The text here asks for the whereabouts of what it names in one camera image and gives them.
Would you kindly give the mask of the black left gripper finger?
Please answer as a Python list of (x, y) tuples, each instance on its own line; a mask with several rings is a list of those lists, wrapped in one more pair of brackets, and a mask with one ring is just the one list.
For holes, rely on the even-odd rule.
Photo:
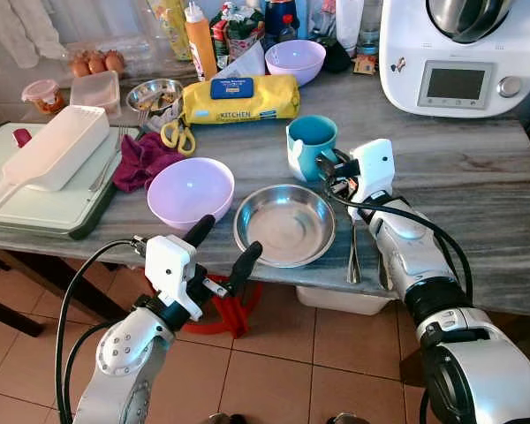
[(209, 233), (211, 233), (214, 225), (216, 225), (216, 219), (214, 216), (205, 215), (185, 234), (185, 242), (187, 242), (189, 246), (200, 246), (201, 243), (204, 242), (204, 239), (208, 237)]
[(252, 275), (254, 264), (260, 259), (261, 252), (261, 242), (254, 241), (233, 263), (231, 274), (226, 280), (226, 290), (228, 290), (229, 295), (240, 294)]

